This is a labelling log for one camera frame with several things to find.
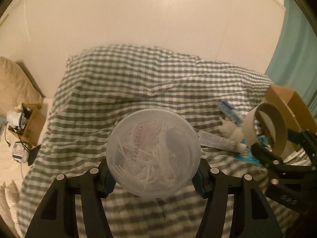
tube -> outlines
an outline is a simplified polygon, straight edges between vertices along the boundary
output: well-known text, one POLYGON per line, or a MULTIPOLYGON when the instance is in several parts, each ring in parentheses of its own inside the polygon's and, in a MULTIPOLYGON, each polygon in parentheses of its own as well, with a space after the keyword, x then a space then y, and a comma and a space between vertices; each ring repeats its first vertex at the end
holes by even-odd
POLYGON ((229 140, 227 138, 220 137, 218 135, 211 134, 205 131, 198 131, 198 137, 200 145, 210 148, 227 150, 236 153, 244 153, 247 149, 246 144, 242 144, 234 140, 229 140))

gingham fabric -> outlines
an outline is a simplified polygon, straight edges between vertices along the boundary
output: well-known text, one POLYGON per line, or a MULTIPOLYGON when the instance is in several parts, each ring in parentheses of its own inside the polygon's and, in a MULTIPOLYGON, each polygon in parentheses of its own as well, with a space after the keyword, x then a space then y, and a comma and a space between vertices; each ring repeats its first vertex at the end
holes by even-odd
MULTIPOLYGON (((21 231, 31 219, 53 179, 83 174, 106 156, 115 125, 144 108, 169 108, 194 128, 217 133, 226 100, 247 113, 257 106, 272 83, 266 76, 229 63, 205 61, 158 47, 110 45, 83 51, 68 59, 55 95, 48 132, 39 155, 23 182, 18 209, 21 231)), ((228 152, 202 149, 212 167, 227 175, 250 173, 263 189, 267 170, 241 162, 228 152)), ((269 200, 283 232, 291 211, 269 200)), ((147 199, 118 184, 103 200, 114 237, 195 237, 206 200, 187 187, 168 198, 147 199)), ((233 199, 229 196, 223 237, 229 237, 233 199)), ((76 198, 80 237, 85 237, 80 198, 76 198)))

curtain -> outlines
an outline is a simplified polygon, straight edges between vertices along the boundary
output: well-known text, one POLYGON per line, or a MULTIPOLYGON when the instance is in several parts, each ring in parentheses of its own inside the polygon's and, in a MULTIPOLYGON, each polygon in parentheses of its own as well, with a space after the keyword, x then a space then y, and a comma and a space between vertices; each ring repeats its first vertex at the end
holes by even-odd
POLYGON ((317 37, 294 0, 286 8, 280 39, 265 74, 294 89, 317 118, 317 37))

cardboard ring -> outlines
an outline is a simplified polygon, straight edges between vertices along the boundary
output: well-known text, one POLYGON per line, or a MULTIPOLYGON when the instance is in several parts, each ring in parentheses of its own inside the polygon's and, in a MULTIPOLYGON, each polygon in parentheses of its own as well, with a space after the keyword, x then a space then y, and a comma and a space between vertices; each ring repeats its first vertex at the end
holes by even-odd
POLYGON ((254 121, 256 119, 256 112, 265 113, 272 121, 275 129, 275 144, 272 148, 272 152, 275 155, 281 155, 286 148, 287 141, 287 129, 285 121, 279 110, 270 103, 262 103, 252 109, 244 118, 242 125, 242 132, 246 140, 248 148, 255 143, 261 143, 256 135, 254 129, 254 121))

beige pillow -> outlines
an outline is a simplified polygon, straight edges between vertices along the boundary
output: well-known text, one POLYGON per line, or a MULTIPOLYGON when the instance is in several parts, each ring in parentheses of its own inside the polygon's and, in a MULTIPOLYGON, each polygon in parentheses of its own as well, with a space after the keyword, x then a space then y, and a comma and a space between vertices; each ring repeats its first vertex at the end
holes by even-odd
POLYGON ((10 208, 7 204, 7 200, 5 198, 5 184, 3 183, 2 186, 0 186, 0 215, 4 222, 7 224, 11 232, 16 236, 19 237, 16 229, 15 224, 12 220, 10 208))
POLYGON ((19 226, 18 219, 17 219, 17 215, 16 215, 17 204, 19 202, 18 188, 17 188, 15 182, 12 180, 12 182, 7 187, 5 187, 4 190, 5 190, 5 198, 7 199, 7 203, 8 203, 8 206, 10 208, 10 213, 11 213, 11 217, 12 217, 12 220, 14 222, 14 225, 15 225, 15 229, 16 229, 18 235, 20 237, 22 237, 22 233, 21 233, 20 226, 19 226))
POLYGON ((21 103, 42 105, 42 97, 15 62, 0 57, 0 114, 21 103))

